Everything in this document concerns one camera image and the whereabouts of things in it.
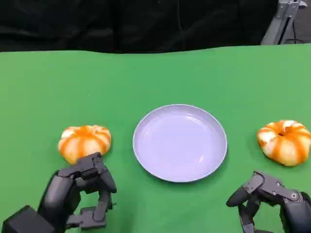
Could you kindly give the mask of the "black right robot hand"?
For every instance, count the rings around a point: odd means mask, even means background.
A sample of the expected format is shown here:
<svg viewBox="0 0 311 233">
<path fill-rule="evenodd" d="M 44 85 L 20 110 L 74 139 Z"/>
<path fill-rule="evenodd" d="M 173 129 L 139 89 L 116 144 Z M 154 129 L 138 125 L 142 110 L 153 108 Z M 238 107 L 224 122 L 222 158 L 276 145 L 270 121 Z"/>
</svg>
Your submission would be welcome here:
<svg viewBox="0 0 311 233">
<path fill-rule="evenodd" d="M 228 207 L 238 207 L 244 233 L 264 233 L 255 227 L 253 220 L 261 203 L 280 206 L 280 219 L 286 233 L 311 231 L 311 197 L 302 191 L 286 188 L 280 179 L 262 171 L 240 186 L 227 200 Z"/>
</svg>

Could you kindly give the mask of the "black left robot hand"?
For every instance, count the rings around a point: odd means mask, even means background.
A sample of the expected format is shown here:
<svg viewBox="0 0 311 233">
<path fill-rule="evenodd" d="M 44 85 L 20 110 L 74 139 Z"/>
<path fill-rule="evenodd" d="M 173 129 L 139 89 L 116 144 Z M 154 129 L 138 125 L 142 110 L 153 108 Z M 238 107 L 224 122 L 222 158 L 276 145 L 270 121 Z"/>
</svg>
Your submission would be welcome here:
<svg viewBox="0 0 311 233">
<path fill-rule="evenodd" d="M 99 152 L 80 158 L 51 177 L 38 207 L 38 213 L 57 233 L 71 228 L 93 230 L 107 224 L 106 212 L 113 208 L 112 194 L 117 187 Z M 74 214 L 81 192 L 99 195 L 97 206 L 85 207 Z"/>
</svg>

